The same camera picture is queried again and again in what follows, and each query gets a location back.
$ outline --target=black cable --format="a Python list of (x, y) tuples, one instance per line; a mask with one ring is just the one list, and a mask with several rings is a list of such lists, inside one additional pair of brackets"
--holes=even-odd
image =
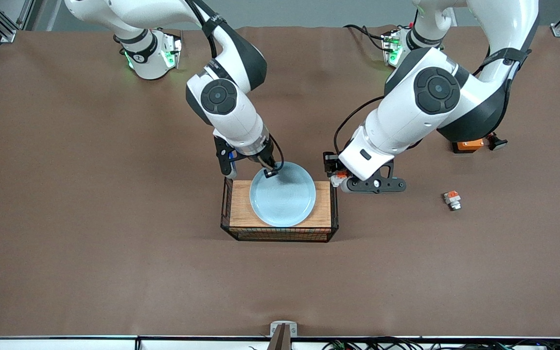
[(422, 139), (418, 140), (416, 143), (414, 143), (413, 145), (409, 146), (409, 147), (406, 148), (405, 150), (407, 151), (408, 149), (412, 149), (412, 148), (418, 146), (418, 144), (420, 144), (421, 141), (422, 141)]
[(367, 341), (367, 348), (364, 350), (380, 350), (379, 348), (379, 344), (377, 343), (371, 343)]
[[(411, 146), (411, 148), (414, 148), (414, 147), (418, 146), (418, 144), (419, 144), (421, 141), (422, 141), (422, 139), (418, 140), (418, 142), (414, 143), (414, 144)], [(425, 350), (425, 349), (423, 349), (423, 347), (422, 347), (420, 344), (418, 344), (418, 343), (416, 343), (416, 342), (414, 342), (414, 341), (411, 341), (411, 340), (409, 340), (409, 339), (405, 339), (405, 340), (403, 340), (403, 341), (404, 341), (405, 343), (407, 343), (407, 344), (410, 344), (410, 346), (411, 346), (411, 344), (414, 344), (414, 345), (418, 346), (418, 348), (419, 348), (420, 350)]]
[[(189, 5), (189, 7), (191, 7), (193, 14), (195, 14), (196, 18), (198, 18), (198, 21), (200, 22), (200, 27), (202, 27), (205, 22), (204, 18), (202, 18), (202, 14), (200, 14), (200, 10), (198, 10), (198, 6), (196, 6), (192, 0), (185, 0), (185, 2)], [(215, 40), (213, 40), (213, 36), (207, 37), (207, 40), (209, 41), (209, 46), (211, 47), (211, 58), (216, 58), (217, 48), (215, 47)]]
[(277, 169), (274, 169), (276, 171), (280, 171), (280, 169), (282, 169), (282, 167), (284, 166), (284, 155), (282, 153), (282, 149), (280, 149), (278, 142), (276, 142), (276, 139), (274, 139), (274, 137), (271, 134), (269, 134), (269, 139), (275, 144), (276, 148), (278, 149), (278, 153), (280, 153), (280, 166), (278, 166)]
[(496, 346), (495, 345), (486, 345), (486, 344), (464, 344), (464, 346), (460, 347), (460, 349), (472, 349), (472, 350), (490, 349), (490, 350), (496, 350)]
[[(487, 47), (487, 53), (485, 54), (485, 58), (487, 58), (490, 55), (490, 47)], [(473, 73), (473, 75), (476, 77), (477, 74), (479, 74), (481, 71), (483, 70), (483, 62), (481, 63), (481, 65), (475, 70), (475, 72)]]
[(347, 24), (346, 26), (343, 26), (343, 28), (354, 28), (354, 29), (358, 29), (360, 31), (360, 33), (364, 34), (364, 35), (368, 35), (369, 37), (372, 38), (379, 38), (381, 39), (382, 37), (378, 37), (377, 35), (371, 34), (368, 31), (365, 31), (366, 26), (362, 26), (362, 28), (356, 26), (355, 24)]
[(398, 346), (399, 348), (402, 348), (403, 350), (405, 350), (405, 348), (403, 348), (403, 345), (399, 344), (399, 343), (393, 343), (390, 346), (387, 346), (386, 348), (383, 348), (383, 346), (380, 346), (380, 344), (377, 344), (377, 346), (381, 349), (381, 350), (391, 350), (391, 348), (394, 348), (395, 346)]
[(453, 347), (453, 346), (445, 346), (443, 348), (438, 348), (437, 350), (460, 350), (463, 347)]
[[(362, 28), (360, 28), (360, 27), (356, 26), (355, 24), (347, 24), (346, 26), (343, 26), (343, 28), (354, 28), (354, 29), (358, 29), (358, 31), (360, 31), (360, 33), (366, 35), (366, 36), (368, 37), (368, 39), (371, 40), (371, 43), (373, 43), (373, 46), (377, 47), (378, 49), (380, 49), (380, 50), (382, 50), (382, 51), (388, 52), (388, 53), (391, 53), (391, 52), (392, 52), (391, 49), (385, 49), (385, 48), (379, 46), (379, 45), (375, 42), (375, 40), (373, 40), (373, 39), (376, 38), (377, 40), (382, 40), (382, 36), (377, 36), (377, 35), (375, 35), (375, 34), (369, 33), (369, 31), (368, 31), (368, 29), (367, 29), (366, 26), (362, 26)], [(392, 31), (387, 31), (386, 33), (384, 33), (384, 34), (382, 34), (382, 35), (386, 35), (386, 34), (389, 34), (389, 33), (391, 33), (391, 32), (392, 32)]]
[(362, 348), (360, 346), (357, 346), (356, 343), (348, 343), (348, 344), (356, 348), (356, 350), (362, 350)]
[(325, 344), (324, 347), (321, 348), (321, 350), (325, 350), (325, 348), (327, 348), (327, 347), (330, 346), (330, 345), (332, 345), (332, 348), (335, 349), (335, 348), (336, 348), (336, 346), (335, 346), (336, 344), (342, 345), (342, 343), (340, 343), (340, 341), (335, 340), (335, 341), (331, 341), (331, 342)]
[(362, 108), (365, 108), (366, 106), (372, 104), (375, 101), (382, 100), (383, 98), (384, 96), (382, 95), (380, 97), (373, 98), (372, 100), (364, 103), (362, 106), (358, 107), (355, 111), (353, 111), (350, 115), (348, 115), (343, 122), (341, 122), (340, 126), (338, 126), (336, 132), (334, 133), (334, 150), (336, 151), (337, 155), (340, 154), (340, 152), (338, 151), (338, 142), (336, 142), (336, 139), (338, 139), (338, 133), (340, 133), (340, 129), (342, 129), (343, 126), (345, 126), (345, 124), (349, 122), (349, 119), (351, 119), (353, 115), (355, 115), (355, 113), (358, 113)]
[(511, 346), (509, 346), (510, 349), (515, 348), (518, 345), (522, 345), (523, 343), (533, 343), (533, 346), (536, 346), (538, 344), (545, 346), (548, 350), (554, 350), (555, 346), (560, 346), (560, 344), (556, 344), (556, 343), (551, 343), (549, 341), (542, 341), (539, 339), (522, 339), (521, 341), (518, 341), (518, 343), (515, 343)]

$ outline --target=wooden box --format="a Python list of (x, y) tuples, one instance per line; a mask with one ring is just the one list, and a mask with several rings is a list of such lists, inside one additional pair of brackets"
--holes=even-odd
[(299, 224), (274, 227), (256, 216), (249, 202), (249, 180), (224, 179), (220, 227), (238, 241), (328, 242), (338, 230), (336, 188), (315, 181), (317, 199), (313, 212)]

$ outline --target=brown table surface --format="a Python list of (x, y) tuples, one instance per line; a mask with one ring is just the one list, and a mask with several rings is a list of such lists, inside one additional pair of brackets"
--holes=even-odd
[[(241, 33), (269, 62), (258, 113), (325, 180), (334, 130), (382, 93), (381, 53), (348, 29)], [(487, 48), (478, 27), (445, 45), (469, 70)], [(330, 243), (283, 244), (219, 228), (211, 127), (184, 98), (209, 59), (202, 33), (156, 81), (109, 33), (18, 33), (0, 47), (0, 335), (251, 335), (291, 319), (302, 335), (560, 336), (560, 38), (542, 27), (532, 47), (505, 149), (454, 156), (433, 133), (396, 160), (405, 192), (340, 193)]]

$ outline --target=orange component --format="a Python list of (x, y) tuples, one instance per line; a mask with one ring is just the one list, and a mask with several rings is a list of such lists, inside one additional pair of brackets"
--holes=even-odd
[(482, 148), (483, 145), (483, 139), (467, 142), (457, 142), (457, 149), (464, 153), (471, 153), (478, 150), (479, 148)]
[(340, 179), (344, 179), (345, 177), (349, 177), (349, 172), (347, 170), (338, 171), (336, 173), (336, 176), (339, 177)]

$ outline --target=wire basket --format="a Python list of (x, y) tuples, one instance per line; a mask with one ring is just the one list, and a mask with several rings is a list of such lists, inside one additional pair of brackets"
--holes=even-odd
[(336, 188), (330, 185), (330, 223), (321, 227), (239, 227), (230, 225), (233, 180), (224, 179), (222, 221), (220, 227), (238, 241), (257, 242), (328, 242), (338, 231)]

